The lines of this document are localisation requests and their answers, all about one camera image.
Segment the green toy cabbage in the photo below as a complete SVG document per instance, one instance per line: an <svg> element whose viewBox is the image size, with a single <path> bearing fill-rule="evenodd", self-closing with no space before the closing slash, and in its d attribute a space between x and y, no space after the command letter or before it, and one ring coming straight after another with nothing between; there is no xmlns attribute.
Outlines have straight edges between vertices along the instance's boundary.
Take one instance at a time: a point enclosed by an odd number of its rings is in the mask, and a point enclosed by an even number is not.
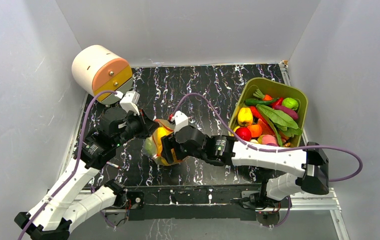
<svg viewBox="0 0 380 240"><path fill-rule="evenodd" d="M143 154L149 158L155 159L157 158L157 145L153 140L153 137L148 137L144 140L143 143Z"/></svg>

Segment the clear zip bag orange zipper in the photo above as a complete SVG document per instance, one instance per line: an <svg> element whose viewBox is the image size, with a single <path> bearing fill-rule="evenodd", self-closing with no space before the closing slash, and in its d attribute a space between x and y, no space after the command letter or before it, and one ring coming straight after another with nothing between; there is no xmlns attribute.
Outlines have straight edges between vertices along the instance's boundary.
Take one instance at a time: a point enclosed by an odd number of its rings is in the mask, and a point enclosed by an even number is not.
<svg viewBox="0 0 380 240"><path fill-rule="evenodd" d="M166 127L166 128L170 128L170 129L174 130L173 129L173 125L169 121L167 121L167 120L156 119L155 121L159 123L159 127ZM155 141L155 143L157 145L157 151L158 151L158 153L157 153L157 158L150 158L150 159L153 160L157 164L157 159L161 155L161 152L162 152L162 144L156 142L156 140L154 139L153 134L150 137L153 137L153 140ZM183 162L185 162L185 161L187 161L189 159L189 157L187 156L187 157L184 157L183 159L185 159L183 161Z"/></svg>

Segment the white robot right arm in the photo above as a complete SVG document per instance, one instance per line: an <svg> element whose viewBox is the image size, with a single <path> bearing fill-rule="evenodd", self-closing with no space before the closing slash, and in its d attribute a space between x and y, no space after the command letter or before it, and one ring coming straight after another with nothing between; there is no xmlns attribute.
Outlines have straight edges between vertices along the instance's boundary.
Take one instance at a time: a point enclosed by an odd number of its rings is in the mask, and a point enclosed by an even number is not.
<svg viewBox="0 0 380 240"><path fill-rule="evenodd" d="M267 180L259 193L260 203L266 207L299 192L329 193L328 159L315 145L305 149L256 147L234 136L208 136L189 125L160 137L157 144L162 147L160 155L167 166L194 157L217 167L251 166L283 172L282 176Z"/></svg>

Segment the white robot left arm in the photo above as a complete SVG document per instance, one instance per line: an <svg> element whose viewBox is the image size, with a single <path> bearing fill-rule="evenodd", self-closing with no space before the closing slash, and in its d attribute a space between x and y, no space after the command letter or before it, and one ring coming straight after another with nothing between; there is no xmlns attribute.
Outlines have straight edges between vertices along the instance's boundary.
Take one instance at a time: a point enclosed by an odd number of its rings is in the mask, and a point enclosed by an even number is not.
<svg viewBox="0 0 380 240"><path fill-rule="evenodd" d="M159 127L143 110L110 108L100 125L80 136L72 158L43 199L27 212L19 212L15 223L19 239L65 240L81 223L108 207L121 208L127 202L127 189L110 180L85 199L74 202L80 191L116 155L116 150L132 139L145 139Z"/></svg>

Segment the yellow toy lemon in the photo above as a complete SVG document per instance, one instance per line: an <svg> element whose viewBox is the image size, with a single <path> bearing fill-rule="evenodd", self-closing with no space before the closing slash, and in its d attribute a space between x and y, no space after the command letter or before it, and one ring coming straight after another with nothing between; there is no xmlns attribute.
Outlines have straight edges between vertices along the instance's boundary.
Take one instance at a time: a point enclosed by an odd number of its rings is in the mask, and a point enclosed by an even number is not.
<svg viewBox="0 0 380 240"><path fill-rule="evenodd" d="M168 127L159 127L155 133L153 134L154 136L154 139L156 140L157 143L161 143L161 139L165 136L168 136L170 135L171 133L173 133L174 130L168 128Z"/></svg>

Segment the yellow toy banana bunch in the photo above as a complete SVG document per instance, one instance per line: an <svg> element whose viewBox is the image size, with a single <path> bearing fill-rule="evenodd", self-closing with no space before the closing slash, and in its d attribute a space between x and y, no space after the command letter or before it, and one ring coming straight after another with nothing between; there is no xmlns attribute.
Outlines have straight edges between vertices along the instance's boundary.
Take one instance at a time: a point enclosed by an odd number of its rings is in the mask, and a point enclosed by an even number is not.
<svg viewBox="0 0 380 240"><path fill-rule="evenodd" d="M157 164L161 166L172 166L176 164L180 164L183 162L185 158L180 159L177 157L174 149L163 151L161 155L157 159Z"/></svg>

